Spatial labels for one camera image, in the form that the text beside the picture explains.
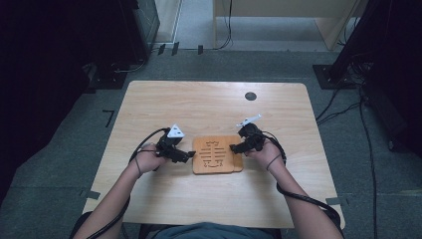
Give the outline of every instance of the wooden trivet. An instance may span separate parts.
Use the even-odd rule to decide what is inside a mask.
[[[201,136],[193,139],[193,172],[204,173],[230,173],[243,169],[242,154],[235,154],[230,149],[230,144],[240,143],[237,135],[226,136]]]

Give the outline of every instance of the hand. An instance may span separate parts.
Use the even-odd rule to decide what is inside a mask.
[[[152,171],[166,161],[165,157],[158,157],[155,152],[155,144],[151,143],[144,146],[129,166],[135,167],[138,173]]]
[[[256,151],[255,149],[252,149],[246,151],[245,155],[256,159],[263,168],[267,169],[269,163],[277,156],[278,158],[276,159],[276,161],[280,161],[282,165],[284,165],[280,153],[280,150],[269,139],[265,139],[264,146],[261,151]]]

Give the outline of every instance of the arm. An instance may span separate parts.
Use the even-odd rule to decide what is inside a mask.
[[[143,150],[155,150],[155,146],[151,144],[144,147]],[[140,178],[139,171],[141,174],[146,173],[164,162],[165,159],[156,157],[154,152],[140,152],[123,171],[117,182],[84,222],[74,238],[87,238],[115,219],[133,190],[134,184]],[[122,219],[115,223],[101,238],[118,238],[121,222]]]
[[[267,168],[280,151],[266,140],[263,150],[251,150],[247,154],[256,159],[263,168]],[[268,170],[284,190],[308,196],[286,169],[280,157],[270,164]],[[318,206],[288,196],[285,198],[300,238],[342,238],[335,225]]]

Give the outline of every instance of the forearm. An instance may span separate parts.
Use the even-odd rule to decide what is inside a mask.
[[[274,162],[269,170],[281,188],[308,196],[281,160]],[[318,206],[289,196],[285,198],[300,238],[342,238],[335,225]]]
[[[87,238],[112,222],[126,203],[139,174],[132,167],[127,167],[117,182],[84,222],[75,238]],[[111,227],[102,238],[117,238],[122,218]]]

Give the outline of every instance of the person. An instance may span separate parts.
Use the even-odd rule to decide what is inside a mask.
[[[97,208],[88,215],[88,218],[84,218],[83,222],[80,223],[81,226],[74,228],[74,235],[71,237],[87,238],[116,218],[136,181],[144,173],[165,163],[166,158],[157,157],[154,153],[155,150],[154,144],[149,144],[143,148],[136,158],[129,163]],[[253,149],[245,152],[245,154],[257,160],[264,169],[267,169],[275,177],[281,188],[307,196],[285,167],[279,149],[269,140],[266,139],[261,151]],[[342,234],[337,227],[318,206],[289,196],[285,196],[285,198],[300,238],[342,238]],[[118,238],[121,222],[122,219],[106,231],[101,238]],[[177,235],[177,238],[201,238],[201,233],[207,233],[206,236],[208,237],[206,238],[269,237],[268,233],[265,234],[265,232],[255,229],[199,223],[192,226],[175,226],[164,229],[157,233],[154,238],[174,238],[174,235]]]

